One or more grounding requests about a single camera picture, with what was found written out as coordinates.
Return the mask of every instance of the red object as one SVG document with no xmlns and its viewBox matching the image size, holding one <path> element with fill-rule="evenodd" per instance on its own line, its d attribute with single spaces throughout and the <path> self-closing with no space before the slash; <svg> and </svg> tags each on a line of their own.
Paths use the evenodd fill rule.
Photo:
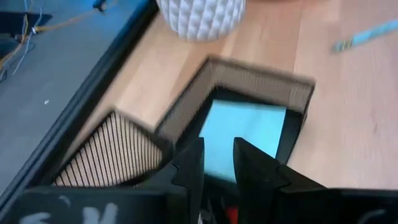
<svg viewBox="0 0 398 224">
<path fill-rule="evenodd" d="M 238 208 L 237 207 L 227 208 L 226 215 L 229 218 L 230 224 L 238 224 Z"/>
</svg>

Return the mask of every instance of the mesh desk organizer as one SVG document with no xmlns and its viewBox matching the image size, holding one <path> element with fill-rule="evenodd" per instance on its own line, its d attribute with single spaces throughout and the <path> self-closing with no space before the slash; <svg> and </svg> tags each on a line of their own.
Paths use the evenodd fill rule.
<svg viewBox="0 0 398 224">
<path fill-rule="evenodd" d="M 122 218 L 129 223 L 197 223 L 202 193 L 209 194 L 207 186 L 211 193 L 221 189 L 237 197 L 235 184 L 204 175 L 203 139 L 198 135 L 211 102 L 286 107 L 276 155 L 285 164 L 314 87 L 311 79 L 210 57 L 153 133 L 111 112 L 61 169 L 54 168 L 43 177 L 44 184 L 19 197 L 6 222 L 49 211 L 49 223 L 83 223 L 90 215 L 99 219 L 96 211 L 124 210 Z"/>
</svg>

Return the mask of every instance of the wooden surface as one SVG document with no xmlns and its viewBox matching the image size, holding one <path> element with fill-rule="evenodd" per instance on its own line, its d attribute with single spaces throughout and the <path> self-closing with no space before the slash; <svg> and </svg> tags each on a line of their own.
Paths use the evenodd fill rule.
<svg viewBox="0 0 398 224">
<path fill-rule="evenodd" d="M 398 189 L 398 32 L 330 52 L 337 40 L 398 18 L 396 9 L 396 0 L 249 0 L 240 26 L 211 43 L 178 39 L 158 16 L 72 148 L 110 108 L 153 128 L 216 54 L 317 80 L 290 167 L 327 187 Z"/>
</svg>

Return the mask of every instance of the light blue paper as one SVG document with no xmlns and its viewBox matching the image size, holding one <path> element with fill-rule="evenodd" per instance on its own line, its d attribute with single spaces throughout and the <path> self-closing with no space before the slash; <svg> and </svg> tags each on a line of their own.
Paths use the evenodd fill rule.
<svg viewBox="0 0 398 224">
<path fill-rule="evenodd" d="M 200 132 L 205 139 L 205 173 L 236 182 L 235 137 L 275 157 L 285 114 L 286 108 L 281 106 L 214 100 Z"/>
</svg>

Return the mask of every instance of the blue pencil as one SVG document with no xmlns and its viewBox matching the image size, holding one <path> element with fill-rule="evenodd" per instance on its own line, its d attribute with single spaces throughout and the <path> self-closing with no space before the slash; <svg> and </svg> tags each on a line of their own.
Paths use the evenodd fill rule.
<svg viewBox="0 0 398 224">
<path fill-rule="evenodd" d="M 350 49 L 352 47 L 366 43 L 370 40 L 375 39 L 376 37 L 388 34 L 397 29 L 398 29 L 398 20 L 390 21 L 383 25 L 379 25 L 373 29 L 362 31 L 347 40 L 337 42 L 333 46 L 333 50 L 335 52 L 342 52 L 346 49 Z"/>
</svg>

